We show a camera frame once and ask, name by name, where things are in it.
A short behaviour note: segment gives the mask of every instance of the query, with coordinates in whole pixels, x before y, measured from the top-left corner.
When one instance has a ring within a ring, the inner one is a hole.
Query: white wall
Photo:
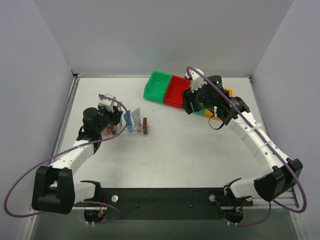
[[[74,73],[252,74],[293,0],[34,0]]]
[[[0,1],[0,201],[27,169],[52,154],[73,76],[32,0]],[[34,173],[9,209],[29,212]],[[0,209],[0,239],[20,239],[25,219]]]
[[[320,236],[320,1],[295,0],[253,74],[271,139],[303,163],[309,240]]]

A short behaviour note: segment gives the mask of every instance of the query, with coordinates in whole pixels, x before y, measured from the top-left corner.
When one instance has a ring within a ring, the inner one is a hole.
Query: bolt
[[[118,202],[118,196],[117,195],[113,195],[112,197],[111,197],[111,201],[112,202],[114,202],[114,203],[116,203],[116,202]]]
[[[210,196],[209,196],[209,201],[210,201],[210,202],[216,201],[216,196],[215,196],[215,195],[210,195]]]

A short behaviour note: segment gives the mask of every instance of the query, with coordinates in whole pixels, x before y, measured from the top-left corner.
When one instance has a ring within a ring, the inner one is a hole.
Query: white table
[[[255,158],[227,126],[211,129],[208,118],[143,98],[147,77],[80,78],[61,145],[72,146],[83,111],[98,106],[98,94],[111,94],[127,107],[140,107],[150,133],[141,139],[103,142],[74,175],[75,181],[99,181],[103,188],[223,187],[236,178],[261,176]],[[224,78],[223,86],[261,115],[248,78]],[[211,120],[219,126],[220,121]]]

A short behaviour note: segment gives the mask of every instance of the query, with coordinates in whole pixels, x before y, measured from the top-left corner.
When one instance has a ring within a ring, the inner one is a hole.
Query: blue object
[[[128,115],[127,113],[123,114],[124,120],[127,123],[127,128],[129,130],[129,132],[132,132],[132,122],[131,122],[131,114],[130,114],[130,110],[128,110]]]

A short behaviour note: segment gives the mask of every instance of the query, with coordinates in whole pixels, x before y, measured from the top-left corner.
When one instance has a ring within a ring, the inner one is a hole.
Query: black mounting plate
[[[219,188],[102,188],[106,203],[118,208],[122,220],[214,220],[222,219],[220,207],[241,206],[228,202],[224,189]],[[111,200],[117,195],[117,202]],[[77,203],[75,207],[92,207]],[[245,201],[245,206],[253,206]],[[108,208],[105,219],[113,219],[119,214]]]

